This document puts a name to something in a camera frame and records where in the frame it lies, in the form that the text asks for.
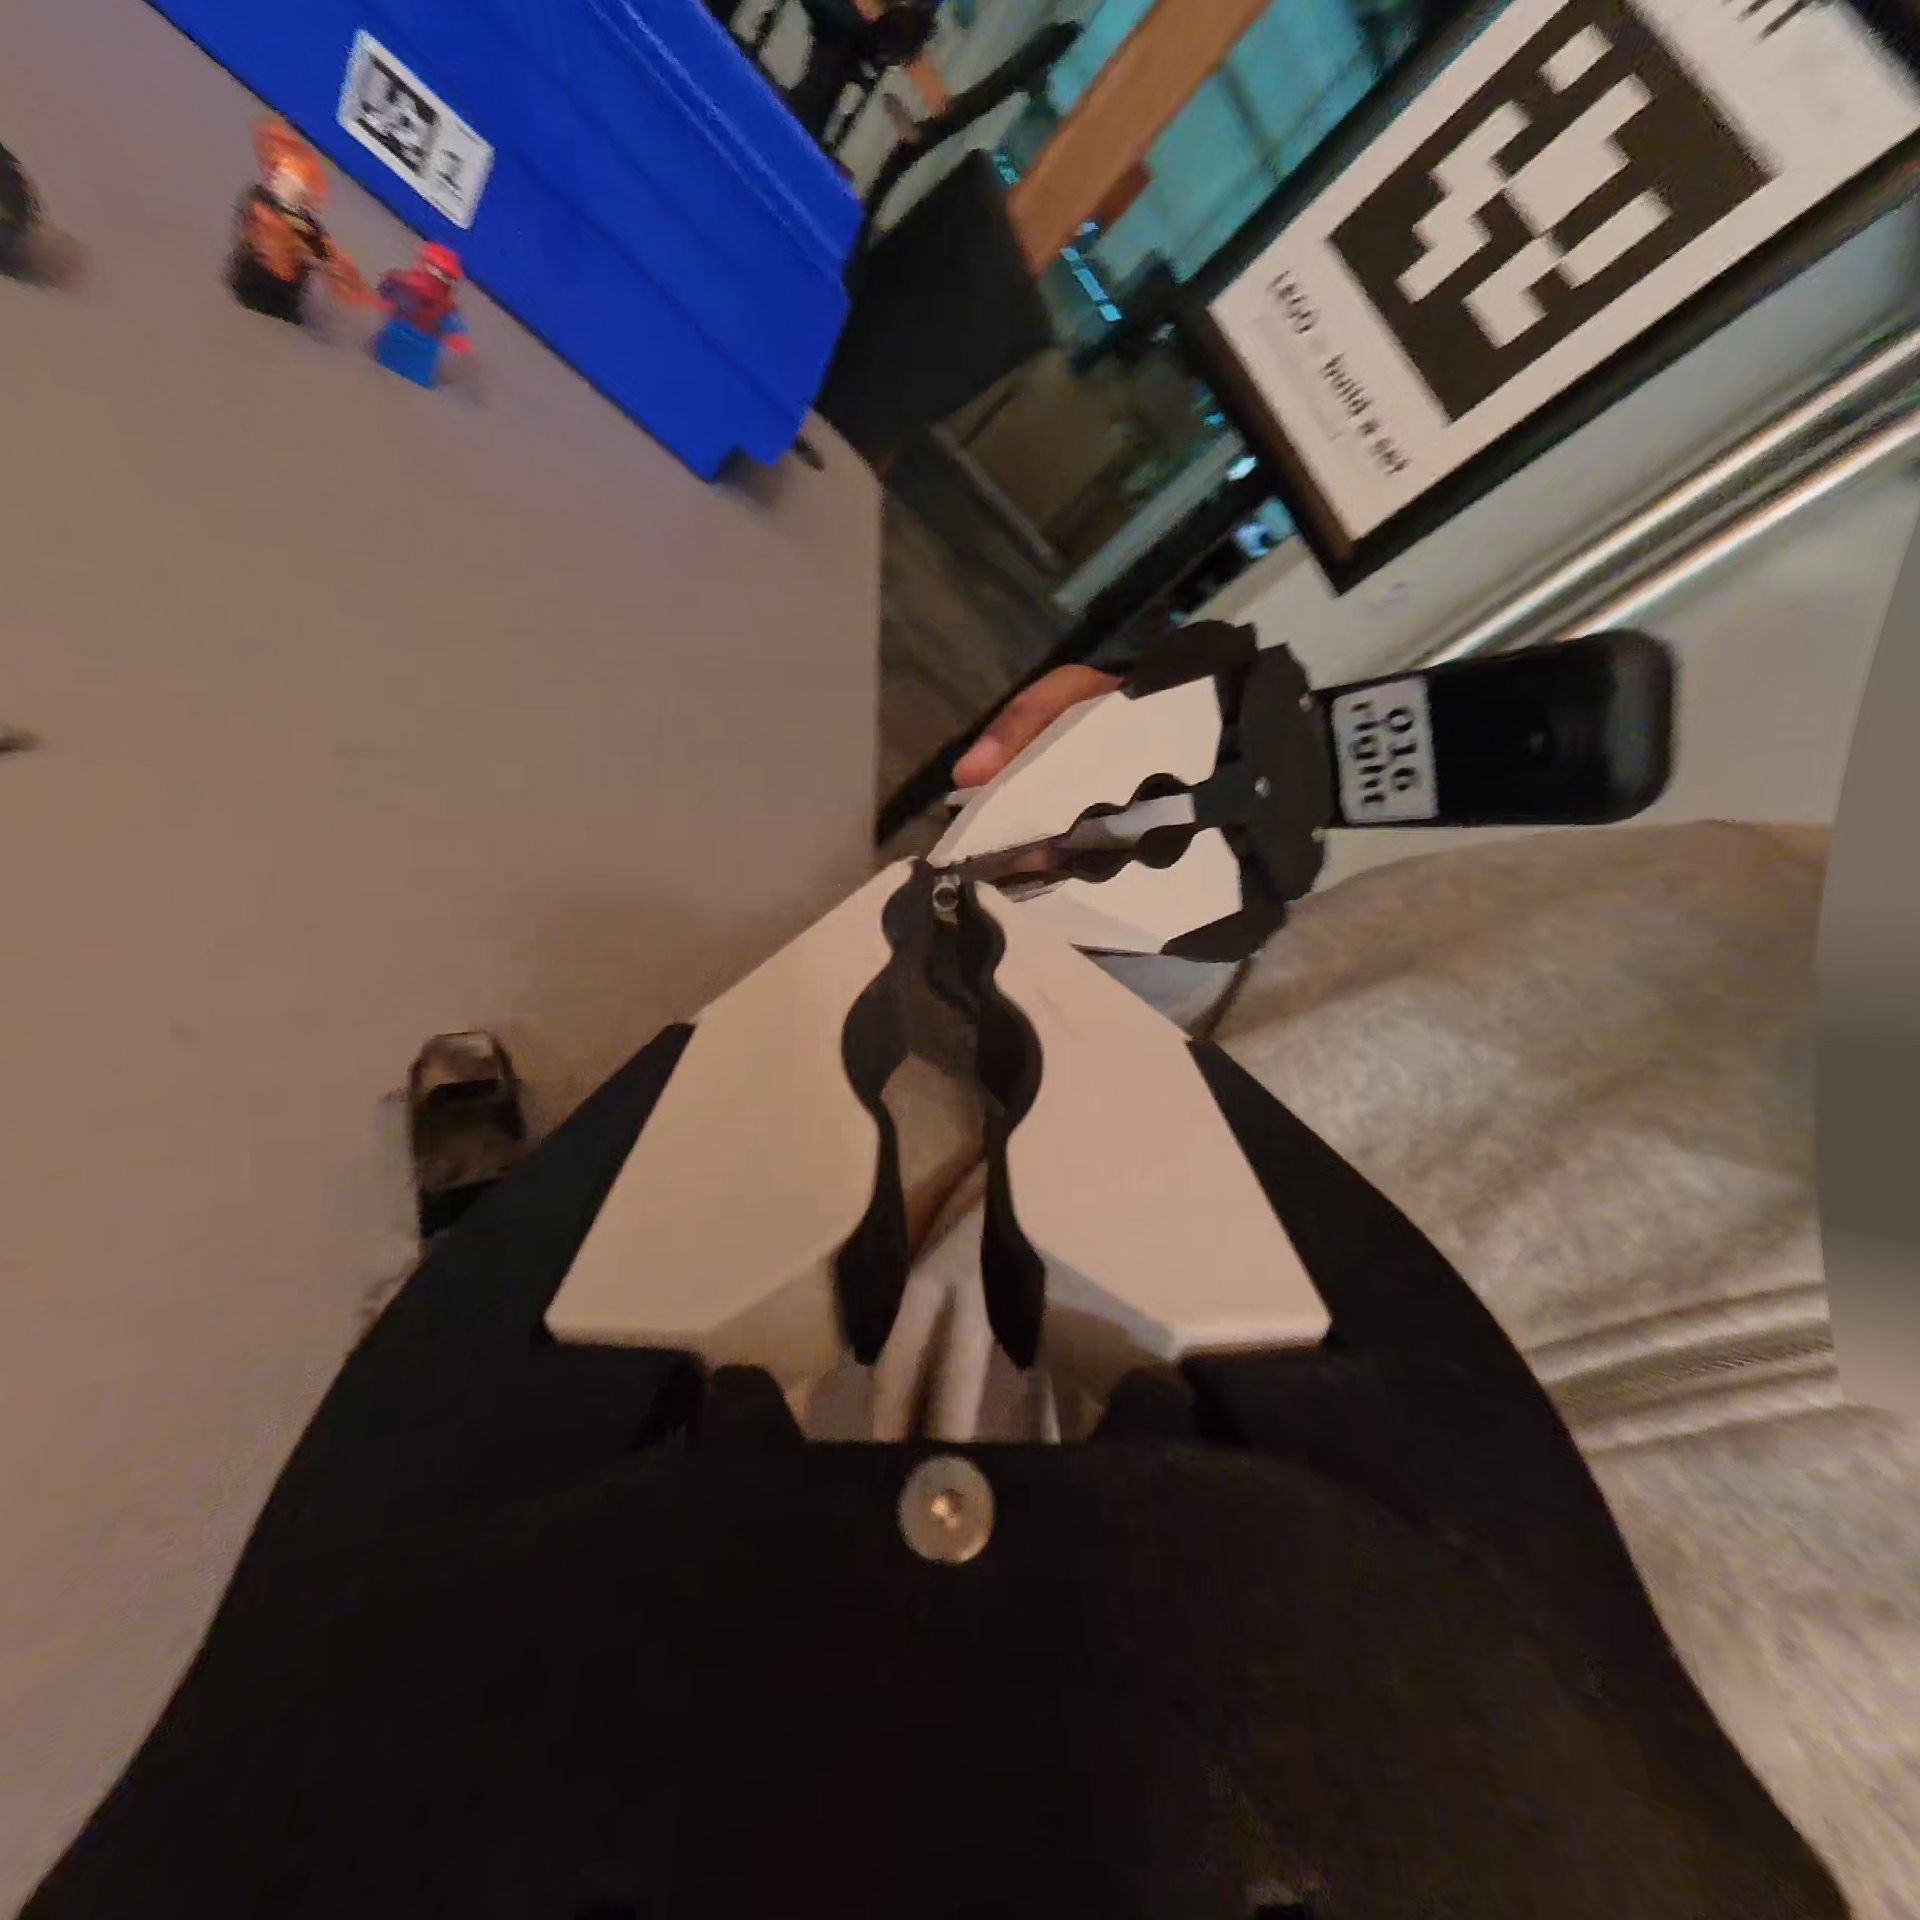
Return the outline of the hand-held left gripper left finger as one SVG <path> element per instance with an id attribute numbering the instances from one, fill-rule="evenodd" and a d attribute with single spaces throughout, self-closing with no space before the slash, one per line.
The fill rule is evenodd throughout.
<path id="1" fill-rule="evenodd" d="M 898 861 L 714 998 L 554 1303 L 563 1342 L 701 1364 L 873 1363 L 906 1294 L 910 1052 L 897 934 L 929 879 Z"/>

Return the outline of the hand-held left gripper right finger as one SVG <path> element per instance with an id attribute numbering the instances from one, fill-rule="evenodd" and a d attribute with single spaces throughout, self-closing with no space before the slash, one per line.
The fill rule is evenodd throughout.
<path id="1" fill-rule="evenodd" d="M 987 1128 L 981 1279 L 1038 1364 L 1050 1307 L 1155 1359 L 1305 1349 L 1331 1328 L 1186 1034 L 975 887 L 955 899 Z"/>

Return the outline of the framed marker sign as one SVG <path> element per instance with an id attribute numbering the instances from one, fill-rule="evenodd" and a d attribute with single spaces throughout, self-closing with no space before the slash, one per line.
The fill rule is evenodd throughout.
<path id="1" fill-rule="evenodd" d="M 1186 314 L 1332 592 L 1876 214 L 1915 4 L 1484 4 Z"/>

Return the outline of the red blue minifigure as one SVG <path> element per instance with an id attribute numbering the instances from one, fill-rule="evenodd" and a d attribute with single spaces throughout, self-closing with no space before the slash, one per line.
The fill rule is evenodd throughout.
<path id="1" fill-rule="evenodd" d="M 461 284 L 460 255 L 435 242 L 421 242 L 410 264 L 382 274 L 375 287 L 379 324 L 367 344 L 371 358 L 433 394 L 443 381 L 445 362 L 470 349 L 460 304 Z"/>

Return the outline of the silver metal bar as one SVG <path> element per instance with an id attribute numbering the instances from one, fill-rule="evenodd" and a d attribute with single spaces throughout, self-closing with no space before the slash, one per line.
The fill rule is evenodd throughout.
<path id="1" fill-rule="evenodd" d="M 1906 317 L 1473 621 L 1423 639 L 1407 664 L 1454 664 L 1622 623 L 1915 456 L 1915 444 L 1918 324 Z"/>

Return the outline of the person's right hand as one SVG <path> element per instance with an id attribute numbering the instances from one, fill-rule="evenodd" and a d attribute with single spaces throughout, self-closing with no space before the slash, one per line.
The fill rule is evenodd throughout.
<path id="1" fill-rule="evenodd" d="M 959 754 L 948 774 L 951 790 L 970 794 L 990 784 L 1070 708 L 1102 699 L 1117 686 L 1117 674 L 1091 662 L 1062 662 L 1039 674 Z"/>

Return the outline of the blue plastic bin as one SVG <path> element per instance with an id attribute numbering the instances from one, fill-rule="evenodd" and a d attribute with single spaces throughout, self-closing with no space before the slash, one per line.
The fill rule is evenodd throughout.
<path id="1" fill-rule="evenodd" d="M 862 206 L 705 4 L 155 11 L 686 468 L 801 440 Z"/>

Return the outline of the orange flame minifigure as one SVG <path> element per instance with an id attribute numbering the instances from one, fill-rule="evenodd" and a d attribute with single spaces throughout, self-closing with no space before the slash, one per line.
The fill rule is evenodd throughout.
<path id="1" fill-rule="evenodd" d="M 347 304 L 371 287 L 340 251 L 322 212 L 329 181 L 321 156 L 278 116 L 252 128 L 255 178 L 234 206 L 226 285 L 246 310 L 299 327 L 313 284 Z"/>

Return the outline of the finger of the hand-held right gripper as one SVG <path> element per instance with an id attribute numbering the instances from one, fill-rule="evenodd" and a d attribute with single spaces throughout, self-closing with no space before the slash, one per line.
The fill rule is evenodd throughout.
<path id="1" fill-rule="evenodd" d="M 1019 928 L 1094 952 L 1164 952 L 1241 909 L 1228 835 L 1196 823 L 1079 823 L 986 852 L 981 882 L 1006 895 Z"/>
<path id="2" fill-rule="evenodd" d="M 938 870 L 1053 843 L 1099 810 L 1135 803 L 1155 780 L 1177 790 L 1219 762 L 1220 699 L 1212 678 L 1131 695 L 1111 690 L 1047 726 L 971 799 L 929 852 Z"/>

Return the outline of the person's grey sweater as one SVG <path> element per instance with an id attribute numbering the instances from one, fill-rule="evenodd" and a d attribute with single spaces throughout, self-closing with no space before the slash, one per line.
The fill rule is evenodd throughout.
<path id="1" fill-rule="evenodd" d="M 1540 1381 L 1407 1414 L 1477 1552 L 1575 1630 L 1597 1707 L 1659 1718 L 1639 1813 L 1773 1834 L 1750 1916 L 1847 1916 L 1851 1527 L 1814 1223 L 1817 918 L 1834 832 L 1537 832 L 1301 906 L 1236 966 L 1102 966 L 1234 1056 L 1473 1284 Z"/>

